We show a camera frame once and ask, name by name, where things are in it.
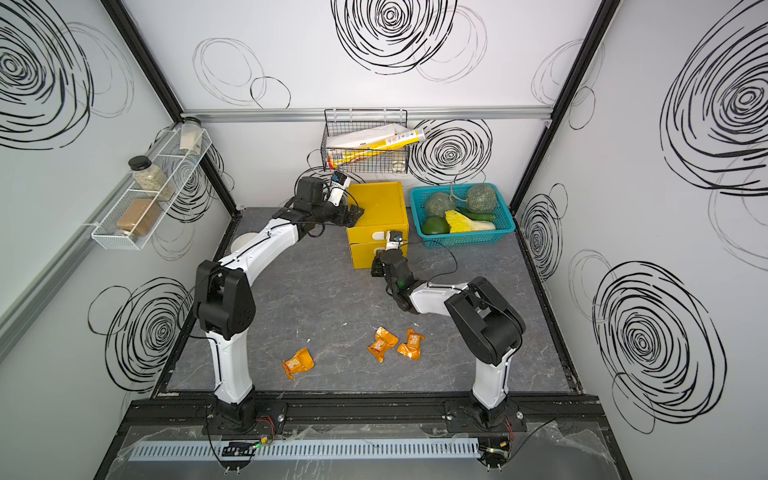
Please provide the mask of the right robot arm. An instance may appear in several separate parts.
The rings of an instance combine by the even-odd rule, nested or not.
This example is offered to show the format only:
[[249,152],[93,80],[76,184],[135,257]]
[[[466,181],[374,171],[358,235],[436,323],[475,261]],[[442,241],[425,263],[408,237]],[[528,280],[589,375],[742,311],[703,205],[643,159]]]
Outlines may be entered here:
[[489,427],[502,416],[511,358],[522,347],[526,326],[493,284],[482,276],[451,285],[419,280],[397,248],[375,254],[371,275],[386,281],[388,294],[401,310],[451,318],[475,357],[470,409],[474,421]]

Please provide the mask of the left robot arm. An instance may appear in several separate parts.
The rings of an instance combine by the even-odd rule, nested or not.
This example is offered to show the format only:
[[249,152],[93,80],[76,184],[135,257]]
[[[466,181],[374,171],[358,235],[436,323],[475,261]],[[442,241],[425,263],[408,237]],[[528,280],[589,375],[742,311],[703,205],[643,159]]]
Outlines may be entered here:
[[314,228],[355,226],[364,213],[345,197],[351,178],[334,172],[323,180],[298,180],[293,197],[243,246],[196,270],[192,313],[209,342],[214,365],[215,416],[245,429],[256,422],[254,384],[249,374],[247,331],[255,314],[252,285],[285,250]]

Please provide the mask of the yellow plastic drawer cabinet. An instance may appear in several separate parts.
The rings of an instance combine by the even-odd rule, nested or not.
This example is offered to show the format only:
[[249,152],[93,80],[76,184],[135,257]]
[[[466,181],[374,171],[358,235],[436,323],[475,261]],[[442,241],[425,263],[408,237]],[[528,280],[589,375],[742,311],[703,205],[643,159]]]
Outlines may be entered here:
[[409,237],[409,217],[401,182],[352,184],[348,198],[364,210],[356,225],[347,229],[353,268],[368,270],[375,252],[387,245],[387,233],[399,231]]

